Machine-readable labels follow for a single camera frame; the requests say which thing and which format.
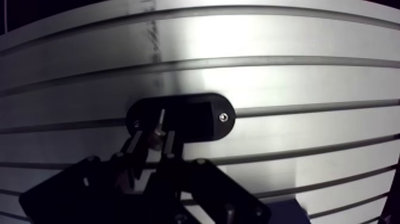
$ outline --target dark background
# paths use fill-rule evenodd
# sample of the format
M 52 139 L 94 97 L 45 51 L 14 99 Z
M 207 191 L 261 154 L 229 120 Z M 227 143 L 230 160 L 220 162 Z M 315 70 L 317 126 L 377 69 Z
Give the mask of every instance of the dark background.
M 102 1 L 105 0 L 7 0 L 8 31 L 18 29 L 42 18 Z M 400 9 L 400 2 L 394 0 L 368 1 Z M 0 0 L 0 35 L 3 33 L 4 0 Z

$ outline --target horizontal groove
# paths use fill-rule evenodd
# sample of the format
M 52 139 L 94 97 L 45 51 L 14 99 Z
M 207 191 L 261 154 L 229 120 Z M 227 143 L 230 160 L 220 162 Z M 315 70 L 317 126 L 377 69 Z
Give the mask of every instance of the horizontal groove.
M 90 73 L 75 74 L 43 82 L 31 83 L 0 90 L 0 97 L 8 97 L 55 86 L 116 78 L 119 76 L 244 66 L 357 66 L 400 69 L 400 61 L 326 56 L 247 56 L 169 61 L 93 71 Z
M 261 161 L 281 160 L 286 158 L 303 157 L 308 155 L 317 155 L 324 153 L 332 153 L 344 150 L 351 150 L 353 148 L 366 147 L 369 145 L 382 144 L 385 142 L 395 141 L 399 139 L 399 135 L 388 135 L 372 139 L 364 139 L 354 142 L 346 142 L 342 144 L 325 145 L 322 147 L 305 148 L 302 150 L 289 150 L 276 153 L 265 153 L 255 155 L 232 156 L 228 158 L 215 158 L 212 159 L 215 165 L 234 165 L 241 163 L 256 163 Z
M 116 127 L 124 125 L 125 125 L 124 118 L 90 120 L 84 122 L 68 122 L 68 123 L 57 123 L 49 125 L 11 127 L 11 128 L 0 129 L 0 135 L 32 133 L 32 132 L 52 132 L 58 130 L 78 130 L 78 129 L 98 128 L 98 127 Z
M 347 178 L 341 178 L 333 181 L 327 181 L 323 183 L 316 183 L 313 185 L 308 185 L 308 186 L 299 186 L 296 188 L 289 188 L 289 189 L 281 189 L 277 191 L 269 191 L 269 192 L 260 192 L 253 194 L 256 198 L 262 199 L 262 198 L 270 198 L 270 197 L 278 197 L 278 196 L 283 196 L 283 195 L 292 195 L 292 194 L 298 194 L 302 192 L 307 192 L 307 191 L 313 191 L 321 188 L 328 188 L 330 186 L 335 186 L 343 183 L 348 183 L 352 181 L 357 181 L 360 179 L 364 178 L 369 178 L 371 176 L 379 175 L 381 173 L 386 173 L 391 170 L 397 169 L 398 165 L 393 165 L 393 166 L 388 166 L 382 169 L 370 171 L 367 173 L 362 173 L 359 175 L 354 175 L 354 176 L 349 176 Z M 197 203 L 194 200 L 182 200 L 182 203 L 185 206 L 195 206 Z
M 364 139 L 354 142 L 346 142 L 342 144 L 326 145 L 322 147 L 305 148 L 302 150 L 290 150 L 277 153 L 266 153 L 256 155 L 243 155 L 232 156 L 228 158 L 214 158 L 211 161 L 216 166 L 227 166 L 242 163 L 256 163 L 261 161 L 281 160 L 286 158 L 295 158 L 308 155 L 317 155 L 331 152 L 338 152 L 344 150 L 351 150 L 353 148 L 365 147 L 369 145 L 382 144 L 385 142 L 395 141 L 399 139 L 399 135 L 381 136 L 378 138 Z M 24 169 L 46 169 L 46 170 L 63 170 L 73 165 L 72 163 L 13 163 L 13 162 L 0 162 L 0 167 L 9 168 L 24 168 Z M 149 162 L 145 164 L 145 169 L 156 169 L 158 162 Z
M 275 107 L 252 107 L 236 109 L 237 117 L 273 116 L 280 114 L 315 113 L 334 110 L 353 110 L 373 107 L 390 107 L 400 105 L 398 99 L 372 101 L 330 102 L 323 104 L 286 105 Z
M 9 190 L 0 189 L 0 194 L 7 194 L 7 195 L 19 197 L 22 193 L 18 192 L 18 191 L 9 191 Z
M 352 208 L 355 208 L 355 207 L 358 207 L 358 206 L 361 206 L 361 205 L 364 205 L 364 204 L 371 203 L 373 201 L 385 198 L 388 195 L 389 195 L 388 193 L 384 193 L 384 194 L 381 194 L 381 195 L 378 195 L 378 196 L 375 196 L 375 197 L 372 197 L 372 198 L 368 198 L 366 200 L 362 200 L 362 201 L 359 201 L 359 202 L 356 202 L 356 203 L 353 203 L 353 204 L 348 204 L 348 205 L 343 206 L 343 207 L 339 207 L 339 208 L 336 208 L 336 209 L 331 209 L 331 210 L 328 210 L 328 211 L 319 212 L 319 213 L 316 213 L 316 214 L 311 214 L 308 217 L 310 219 L 315 219 L 315 218 L 322 217 L 322 216 L 328 216 L 330 214 L 334 214 L 334 213 L 337 213 L 337 212 L 345 211 L 347 209 L 352 209 Z
M 379 108 L 398 106 L 398 99 L 385 99 L 375 101 L 355 101 L 355 102 L 332 102 L 325 104 L 303 104 L 291 106 L 272 106 L 260 108 L 240 108 L 236 109 L 237 118 L 272 116 L 297 113 L 316 113 L 323 111 L 354 110 L 362 108 Z M 66 122 L 48 125 L 33 125 L 23 127 L 9 127 L 0 129 L 0 135 L 32 133 L 32 132 L 52 132 L 58 130 L 78 130 L 99 127 L 125 126 L 125 118 L 89 120 L 82 122 Z
M 7 213 L 4 211 L 0 211 L 0 216 L 5 216 L 5 217 L 13 218 L 13 219 L 19 219 L 19 220 L 26 221 L 26 222 L 31 222 L 31 220 L 28 217 L 19 216 L 17 214 L 11 214 L 11 213 Z
M 74 163 L 13 163 L 0 162 L 0 167 L 38 169 L 38 170 L 64 170 Z
M 379 221 L 380 217 L 375 217 L 373 219 L 367 220 L 365 222 L 361 222 L 360 224 L 370 224 L 371 222 Z
M 42 36 L 8 49 L 0 51 L 0 56 L 12 54 L 22 49 L 26 49 L 35 45 L 40 45 L 46 42 L 55 41 L 69 36 L 92 32 L 95 30 L 107 29 L 110 27 L 124 26 L 128 24 L 142 23 L 153 20 L 166 20 L 171 18 L 183 17 L 199 17 L 208 15 L 289 15 L 298 17 L 313 17 L 327 18 L 332 20 L 349 21 L 353 23 L 369 24 L 372 26 L 385 27 L 389 29 L 400 30 L 400 24 L 385 21 L 377 18 L 370 18 L 362 15 L 354 15 L 348 13 L 340 13 L 328 10 L 316 10 L 311 8 L 296 8 L 296 7 L 277 7 L 263 5 L 227 5 L 227 6 L 212 6 L 212 7 L 193 7 L 181 9 L 168 9 L 158 11 L 148 11 L 144 13 L 125 15 L 122 17 L 102 20 L 91 24 L 85 24 L 79 27 L 66 29 L 47 36 Z

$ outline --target bolt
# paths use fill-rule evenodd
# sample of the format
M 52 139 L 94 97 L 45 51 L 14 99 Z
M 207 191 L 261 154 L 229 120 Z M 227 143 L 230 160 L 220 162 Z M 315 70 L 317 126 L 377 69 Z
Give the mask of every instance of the bolt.
M 225 122 L 227 122 L 227 121 L 229 120 L 229 116 L 228 116 L 228 114 L 226 114 L 226 113 L 221 113 L 221 114 L 219 115 L 219 118 L 220 118 L 220 121 L 221 121 L 222 123 L 225 123 Z
M 197 162 L 198 164 L 202 165 L 202 164 L 205 163 L 205 159 L 203 159 L 203 158 L 198 158 L 198 159 L 196 160 L 196 162 Z
M 140 125 L 139 120 L 135 120 L 135 122 L 133 122 L 133 127 L 139 128 L 139 125 Z
M 186 215 L 184 215 L 184 214 L 177 214 L 175 216 L 175 221 L 178 224 L 184 223 L 187 219 L 188 219 L 188 217 Z

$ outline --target slatwall panel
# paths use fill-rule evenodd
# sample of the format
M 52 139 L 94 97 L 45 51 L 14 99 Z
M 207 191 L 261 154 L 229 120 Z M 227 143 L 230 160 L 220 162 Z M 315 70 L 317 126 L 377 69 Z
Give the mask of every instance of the slatwall panel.
M 341 211 L 329 216 L 323 216 L 311 221 L 312 224 L 331 224 L 331 223 L 361 223 L 365 218 L 372 219 L 379 216 L 385 205 L 385 198 L 371 203 L 358 206 L 349 210 Z
M 265 203 L 295 197 L 312 223 L 373 220 L 399 158 L 399 29 L 397 10 L 362 1 L 120 0 L 13 30 L 0 37 L 0 222 L 27 223 L 21 192 L 118 151 L 136 100 L 200 92 L 238 119 L 185 159 L 210 158 Z

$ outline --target metal screw head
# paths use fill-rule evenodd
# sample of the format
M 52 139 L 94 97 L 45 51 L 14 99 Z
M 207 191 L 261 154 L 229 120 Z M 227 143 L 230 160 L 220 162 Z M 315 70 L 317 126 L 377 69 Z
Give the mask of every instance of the metal screw head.
M 256 214 L 257 216 L 261 216 L 261 215 L 263 214 L 263 209 L 260 208 L 260 207 L 256 207 L 256 208 L 255 208 L 255 214 Z
M 140 121 L 139 120 L 135 120 L 135 122 L 133 122 L 133 127 L 139 128 L 139 126 L 140 126 Z
M 188 217 L 186 215 L 184 215 L 184 214 L 177 214 L 175 216 L 175 221 L 178 224 L 184 223 L 187 219 L 188 219 Z
M 229 116 L 226 113 L 221 113 L 218 117 L 221 122 L 225 123 L 229 120 Z

